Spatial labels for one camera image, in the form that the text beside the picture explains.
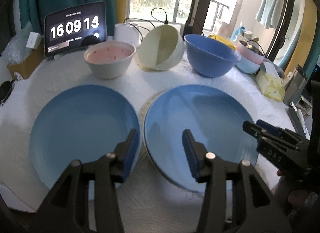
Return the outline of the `pink and blue stacked bowls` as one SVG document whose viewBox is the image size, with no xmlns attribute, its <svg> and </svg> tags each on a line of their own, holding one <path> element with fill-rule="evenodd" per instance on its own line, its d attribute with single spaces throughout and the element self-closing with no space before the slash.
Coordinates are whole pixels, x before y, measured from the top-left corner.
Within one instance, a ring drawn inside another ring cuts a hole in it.
<svg viewBox="0 0 320 233">
<path fill-rule="evenodd" d="M 251 45 L 242 40 L 238 41 L 235 48 L 241 59 L 236 63 L 236 67 L 245 74 L 255 74 L 264 60 L 264 55 L 257 48 L 253 51 L 248 46 Z"/>
</svg>

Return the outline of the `cardboard box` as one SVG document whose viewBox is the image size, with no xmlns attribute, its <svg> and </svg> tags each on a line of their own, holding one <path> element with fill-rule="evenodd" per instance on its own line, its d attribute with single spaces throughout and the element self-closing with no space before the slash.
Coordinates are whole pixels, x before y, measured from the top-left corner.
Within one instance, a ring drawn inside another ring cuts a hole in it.
<svg viewBox="0 0 320 233">
<path fill-rule="evenodd" d="M 17 80 L 18 77 L 22 77 L 24 80 L 28 79 L 34 70 L 44 60 L 43 45 L 40 45 L 34 50 L 23 62 L 19 64 L 7 65 L 9 72 L 13 80 Z"/>
</svg>

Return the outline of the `pink watermelon bowl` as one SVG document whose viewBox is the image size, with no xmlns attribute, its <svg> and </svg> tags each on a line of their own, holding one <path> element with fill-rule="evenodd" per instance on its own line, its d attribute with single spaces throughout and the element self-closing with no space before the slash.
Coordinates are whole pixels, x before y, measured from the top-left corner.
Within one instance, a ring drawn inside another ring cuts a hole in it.
<svg viewBox="0 0 320 233">
<path fill-rule="evenodd" d="M 110 80 L 123 75 L 129 68 L 136 47 L 122 41 L 106 41 L 88 48 L 84 60 L 94 76 Z"/>
</svg>

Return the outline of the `black round puck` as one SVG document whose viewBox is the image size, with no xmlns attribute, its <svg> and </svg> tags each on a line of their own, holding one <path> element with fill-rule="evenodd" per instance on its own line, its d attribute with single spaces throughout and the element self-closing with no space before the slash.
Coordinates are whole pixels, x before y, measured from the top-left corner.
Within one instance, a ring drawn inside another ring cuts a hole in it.
<svg viewBox="0 0 320 233">
<path fill-rule="evenodd" d="M 4 81 L 0 86 L 1 106 L 6 102 L 12 92 L 12 81 Z"/>
</svg>

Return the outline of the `white cylindrical device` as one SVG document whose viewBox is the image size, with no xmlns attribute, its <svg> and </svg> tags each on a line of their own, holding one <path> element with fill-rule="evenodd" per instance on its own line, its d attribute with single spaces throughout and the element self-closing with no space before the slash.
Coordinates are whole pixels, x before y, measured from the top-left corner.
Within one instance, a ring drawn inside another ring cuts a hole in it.
<svg viewBox="0 0 320 233">
<path fill-rule="evenodd" d="M 138 24 L 122 23 L 114 26 L 113 40 L 126 42 L 135 47 L 140 46 L 141 35 Z"/>
</svg>

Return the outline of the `tablet showing clock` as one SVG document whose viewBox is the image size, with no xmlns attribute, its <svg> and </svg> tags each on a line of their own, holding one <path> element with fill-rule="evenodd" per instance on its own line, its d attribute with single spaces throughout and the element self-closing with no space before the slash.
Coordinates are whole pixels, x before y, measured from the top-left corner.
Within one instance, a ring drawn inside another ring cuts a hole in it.
<svg viewBox="0 0 320 233">
<path fill-rule="evenodd" d="M 46 58 L 80 50 L 106 40 L 106 12 L 103 1 L 62 9 L 44 18 Z"/>
</svg>

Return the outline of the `small white box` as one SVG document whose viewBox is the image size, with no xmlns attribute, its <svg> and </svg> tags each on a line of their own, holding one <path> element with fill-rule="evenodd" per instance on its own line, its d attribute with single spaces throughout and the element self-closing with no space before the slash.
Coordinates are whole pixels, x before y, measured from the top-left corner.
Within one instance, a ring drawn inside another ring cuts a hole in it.
<svg viewBox="0 0 320 233">
<path fill-rule="evenodd" d="M 30 32 L 25 47 L 32 50 L 36 50 L 40 46 L 41 42 L 42 42 L 42 37 L 40 33 Z"/>
</svg>

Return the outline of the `clear plastic bag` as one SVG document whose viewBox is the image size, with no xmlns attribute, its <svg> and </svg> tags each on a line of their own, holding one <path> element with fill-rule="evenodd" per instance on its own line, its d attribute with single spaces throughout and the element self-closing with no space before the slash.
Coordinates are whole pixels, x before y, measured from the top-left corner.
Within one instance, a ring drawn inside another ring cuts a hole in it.
<svg viewBox="0 0 320 233">
<path fill-rule="evenodd" d="M 9 41 L 6 47 L 9 64 L 20 64 L 31 54 L 31 48 L 26 46 L 32 31 L 32 24 L 28 21 L 25 27 Z"/>
</svg>

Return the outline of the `hanging light blue towel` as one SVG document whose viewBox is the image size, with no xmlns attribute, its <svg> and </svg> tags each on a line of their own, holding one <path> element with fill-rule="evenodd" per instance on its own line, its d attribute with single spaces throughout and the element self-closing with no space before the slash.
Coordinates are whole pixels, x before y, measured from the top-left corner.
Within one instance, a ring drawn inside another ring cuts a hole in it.
<svg viewBox="0 0 320 233">
<path fill-rule="evenodd" d="M 278 24 L 277 13 L 280 0 L 262 0 L 255 19 L 265 29 L 276 28 Z"/>
</svg>

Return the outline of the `yellow bag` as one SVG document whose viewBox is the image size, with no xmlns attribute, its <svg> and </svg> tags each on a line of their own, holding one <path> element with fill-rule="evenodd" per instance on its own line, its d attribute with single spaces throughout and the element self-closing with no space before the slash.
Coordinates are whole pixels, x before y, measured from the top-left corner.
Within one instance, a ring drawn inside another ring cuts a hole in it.
<svg viewBox="0 0 320 233">
<path fill-rule="evenodd" d="M 223 43 L 224 45 L 228 46 L 229 48 L 231 48 L 233 50 L 236 50 L 234 42 L 230 41 L 227 38 L 224 38 L 224 37 L 222 37 L 220 35 L 215 35 L 215 34 L 208 35 L 208 37 L 213 39 L 213 40 L 216 40 L 218 42 Z"/>
</svg>

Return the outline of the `yellow patterned tissue box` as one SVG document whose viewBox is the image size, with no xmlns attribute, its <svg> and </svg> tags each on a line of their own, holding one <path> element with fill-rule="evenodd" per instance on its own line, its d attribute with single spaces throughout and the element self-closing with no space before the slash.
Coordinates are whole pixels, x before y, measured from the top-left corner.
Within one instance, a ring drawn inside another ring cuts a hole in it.
<svg viewBox="0 0 320 233">
<path fill-rule="evenodd" d="M 256 82 L 261 93 L 264 96 L 277 102 L 283 101 L 285 96 L 285 90 L 279 78 L 260 70 L 257 74 Z"/>
</svg>

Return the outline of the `large blue bowl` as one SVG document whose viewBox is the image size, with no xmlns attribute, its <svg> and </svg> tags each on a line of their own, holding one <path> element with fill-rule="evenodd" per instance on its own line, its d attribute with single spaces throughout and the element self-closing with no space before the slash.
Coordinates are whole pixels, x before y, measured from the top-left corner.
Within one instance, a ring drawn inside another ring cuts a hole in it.
<svg viewBox="0 0 320 233">
<path fill-rule="evenodd" d="M 241 60 L 235 50 L 217 40 L 188 34 L 184 36 L 184 41 L 191 67 L 205 77 L 223 76 Z"/>
</svg>

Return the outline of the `blue plate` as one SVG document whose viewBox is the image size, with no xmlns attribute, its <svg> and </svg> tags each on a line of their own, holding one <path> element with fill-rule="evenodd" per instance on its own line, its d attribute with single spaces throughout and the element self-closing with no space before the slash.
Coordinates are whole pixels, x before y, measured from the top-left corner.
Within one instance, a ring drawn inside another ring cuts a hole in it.
<svg viewBox="0 0 320 233">
<path fill-rule="evenodd" d="M 182 143 L 184 130 L 225 161 L 257 163 L 257 141 L 243 131 L 252 121 L 232 96 L 204 85 L 182 85 L 158 96 L 144 120 L 144 140 L 150 158 L 173 184 L 204 193 L 205 185 L 192 177 Z"/>
<path fill-rule="evenodd" d="M 51 99 L 37 116 L 29 153 L 44 185 L 51 189 L 69 163 L 99 159 L 140 132 L 138 115 L 117 91 L 101 85 L 80 85 Z"/>
</svg>

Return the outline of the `cream green bowl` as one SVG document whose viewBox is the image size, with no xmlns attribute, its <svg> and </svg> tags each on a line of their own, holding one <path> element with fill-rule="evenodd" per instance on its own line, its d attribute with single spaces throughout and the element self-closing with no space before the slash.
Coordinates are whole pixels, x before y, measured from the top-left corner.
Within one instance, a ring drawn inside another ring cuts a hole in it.
<svg viewBox="0 0 320 233">
<path fill-rule="evenodd" d="M 166 71 L 180 63 L 185 51 L 177 29 L 161 25 L 150 31 L 138 49 L 140 64 L 150 70 Z"/>
</svg>

